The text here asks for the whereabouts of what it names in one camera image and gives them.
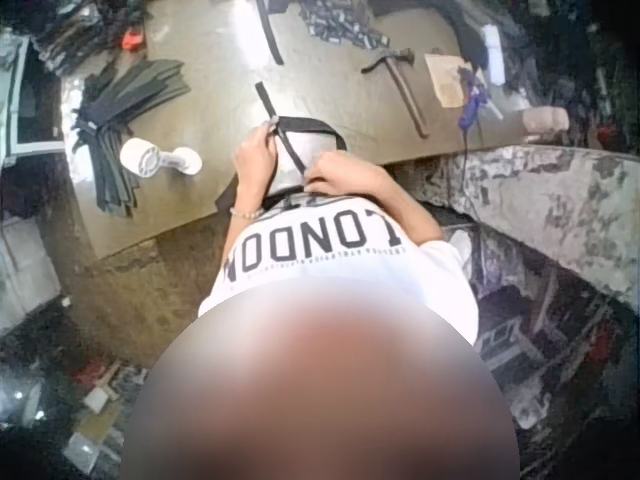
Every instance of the hammer head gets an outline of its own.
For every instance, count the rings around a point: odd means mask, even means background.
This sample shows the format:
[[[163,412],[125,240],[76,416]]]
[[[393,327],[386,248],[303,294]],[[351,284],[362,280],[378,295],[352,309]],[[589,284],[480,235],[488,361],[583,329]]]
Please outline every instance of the hammer head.
[[[383,62],[386,62],[387,60],[407,62],[409,65],[413,65],[413,62],[415,61],[415,59],[416,59],[416,56],[413,53],[413,50],[411,50],[410,48],[403,48],[402,50],[390,50],[388,48],[385,48],[384,50],[381,50],[376,55],[376,58],[373,60],[373,62],[371,62],[369,65],[367,65],[362,70],[360,70],[360,72],[369,73],[370,71],[375,69],[378,65],[380,65]]]

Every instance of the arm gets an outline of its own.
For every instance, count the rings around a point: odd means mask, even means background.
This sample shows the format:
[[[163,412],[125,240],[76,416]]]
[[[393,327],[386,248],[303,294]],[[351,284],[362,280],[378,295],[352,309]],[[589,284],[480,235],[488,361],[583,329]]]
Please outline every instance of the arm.
[[[382,167],[344,152],[327,152],[307,170],[305,183],[308,192],[375,197],[416,245],[442,240],[442,230],[431,214]]]
[[[405,231],[409,239],[416,245],[442,240],[440,225],[426,208],[416,202],[385,171],[388,184],[377,194],[372,193],[382,204],[382,208]]]
[[[277,118],[274,118],[251,130],[233,156],[233,164],[238,173],[234,209],[239,213],[252,214],[262,206],[276,166],[277,149],[271,134],[276,122]],[[227,258],[235,241],[252,223],[253,219],[231,216],[222,250],[223,259]]]

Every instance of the table surface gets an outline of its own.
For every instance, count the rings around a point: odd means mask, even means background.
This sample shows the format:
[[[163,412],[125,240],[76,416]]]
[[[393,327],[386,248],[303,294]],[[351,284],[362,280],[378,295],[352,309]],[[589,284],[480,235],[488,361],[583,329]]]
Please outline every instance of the table surface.
[[[233,177],[231,154],[247,131],[267,114],[254,85],[263,81],[281,115],[314,117],[333,126],[349,151],[377,164],[460,152],[460,109],[443,109],[435,97],[424,60],[438,48],[459,55],[449,25],[430,10],[408,10],[377,19],[376,28],[391,38],[393,48],[411,47],[413,67],[402,65],[411,89],[430,128],[430,136],[417,134],[400,94],[384,67],[368,75],[360,68],[375,51],[348,43],[333,45],[311,37],[299,6],[271,15],[271,24],[284,58],[273,61],[260,26],[255,2],[249,0],[157,0],[150,4],[153,20],[147,25],[150,59],[177,59],[192,91],[137,119],[136,136],[171,151],[188,146],[200,153],[204,166],[195,177],[160,171],[141,180],[136,190],[138,207],[132,218],[100,211],[88,151],[68,152],[70,172],[85,227],[98,258],[216,212],[215,200]],[[71,108],[80,101],[81,82],[65,79],[63,125],[71,144]],[[489,109],[482,112],[480,128],[469,132],[472,150],[520,143],[521,133],[509,121],[514,110],[494,95],[505,113],[500,121]]]

